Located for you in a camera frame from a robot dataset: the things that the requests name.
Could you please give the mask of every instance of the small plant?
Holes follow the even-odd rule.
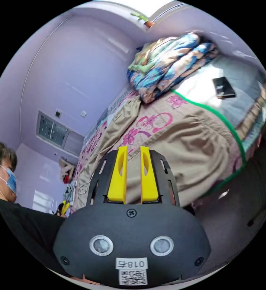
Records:
[[[150,21],[149,19],[147,19],[145,16],[143,16],[143,15],[140,15],[140,14],[136,14],[136,13],[131,13],[131,15],[132,16],[135,16],[135,17],[138,17],[138,21],[140,21],[140,20],[144,20],[145,21],[145,25],[147,26],[147,27],[151,27],[151,26],[153,26],[153,24],[154,24],[154,22],[152,22],[152,21]]]
[[[136,13],[131,13],[132,16],[138,17],[138,21],[140,20],[144,20],[144,21],[148,21],[149,19],[147,19],[145,16],[140,15],[140,14],[136,14]]]

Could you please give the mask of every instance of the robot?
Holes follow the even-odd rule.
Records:
[[[211,247],[198,219],[180,207],[168,162],[140,147],[141,204],[126,204],[127,152],[119,147],[101,159],[86,206],[58,231],[55,256],[68,274],[115,288],[146,289],[196,275]]]

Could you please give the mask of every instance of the light switch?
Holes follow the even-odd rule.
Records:
[[[87,114],[87,112],[85,112],[85,111],[82,111],[82,112],[81,112],[81,116],[82,116],[83,118],[86,116],[86,114]]]

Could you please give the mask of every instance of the blue surgical mask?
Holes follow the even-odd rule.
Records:
[[[4,180],[2,177],[0,177],[0,179],[2,179],[6,185],[14,192],[16,193],[16,176],[14,175],[14,173],[9,169],[9,168],[4,168],[2,165],[0,165],[4,170],[6,170],[7,174],[9,175],[8,180]]]

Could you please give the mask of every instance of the black phone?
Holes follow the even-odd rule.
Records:
[[[212,81],[219,99],[234,98],[236,96],[235,91],[226,77],[212,79]]]

